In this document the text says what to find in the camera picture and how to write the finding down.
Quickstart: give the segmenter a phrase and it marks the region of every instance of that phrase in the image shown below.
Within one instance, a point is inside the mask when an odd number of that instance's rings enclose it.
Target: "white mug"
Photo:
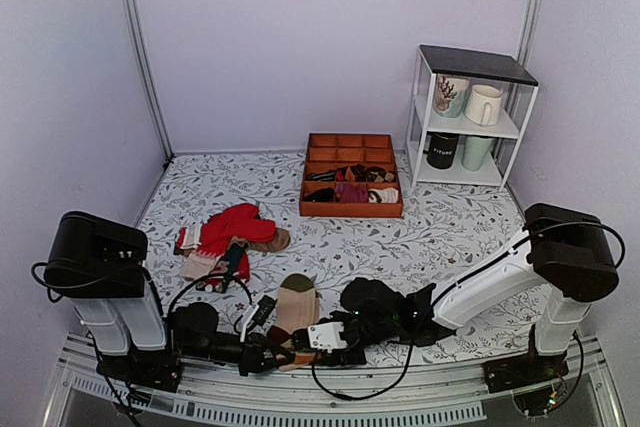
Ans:
[[[502,92],[490,85],[474,85],[464,110],[467,119],[482,126],[494,125],[500,118]]]

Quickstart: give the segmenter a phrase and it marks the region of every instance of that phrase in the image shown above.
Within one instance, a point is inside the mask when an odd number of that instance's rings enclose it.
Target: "beige sock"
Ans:
[[[188,280],[194,280],[210,273],[220,260],[219,255],[206,256],[191,251],[185,259],[180,270],[180,275]]]
[[[289,232],[285,229],[276,229],[276,235],[271,242],[267,242],[266,244],[258,244],[256,242],[250,242],[248,240],[242,239],[240,237],[232,237],[229,245],[238,244],[241,247],[244,247],[247,250],[255,250],[256,252],[280,252],[287,247],[291,243],[291,236]]]
[[[318,323],[320,318],[320,300],[316,297],[313,282],[302,274],[291,274],[282,282],[276,304],[276,322],[267,332],[267,337],[290,349],[290,336],[299,329]],[[280,367],[286,372],[307,365],[313,354],[296,354],[296,360]]]

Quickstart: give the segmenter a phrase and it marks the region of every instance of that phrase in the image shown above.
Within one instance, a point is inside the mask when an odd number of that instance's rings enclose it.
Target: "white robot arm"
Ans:
[[[524,290],[546,283],[527,257],[531,253],[528,231],[519,231],[493,255],[454,279],[449,290],[433,307],[433,321],[457,330],[494,305]],[[434,297],[451,284],[439,284]],[[553,287],[535,331],[540,355],[558,355],[567,350],[571,335],[589,312],[590,302],[577,302]]]

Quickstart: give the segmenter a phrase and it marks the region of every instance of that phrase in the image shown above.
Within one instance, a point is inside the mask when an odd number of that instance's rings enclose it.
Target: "floral tablecloth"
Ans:
[[[242,202],[259,205],[261,216],[289,230],[292,240],[278,254],[249,253],[248,285],[254,296],[277,297],[282,280],[301,272],[313,279],[323,315],[340,308],[340,292],[357,276],[380,279],[408,294],[463,272],[522,225],[507,191],[445,184],[412,189],[403,154],[397,154],[397,163],[404,217],[360,220],[299,216],[301,153],[177,157],[140,225],[149,237],[147,267],[165,308],[185,285],[179,276],[183,257],[173,255],[178,230]],[[547,295],[546,287],[537,287],[509,298],[455,337],[415,349],[412,362],[452,362],[525,350],[530,324],[539,317]],[[231,331],[247,308],[245,293],[233,284],[222,295],[192,291],[181,303],[194,301],[215,306],[223,331]],[[370,347],[367,358],[374,367],[397,366],[404,363],[405,353],[405,346],[383,344]]]

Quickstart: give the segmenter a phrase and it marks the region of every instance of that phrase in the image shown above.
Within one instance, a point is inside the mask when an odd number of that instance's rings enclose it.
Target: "mint green mug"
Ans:
[[[471,172],[480,170],[492,142],[493,137],[467,136],[462,152],[462,166]]]

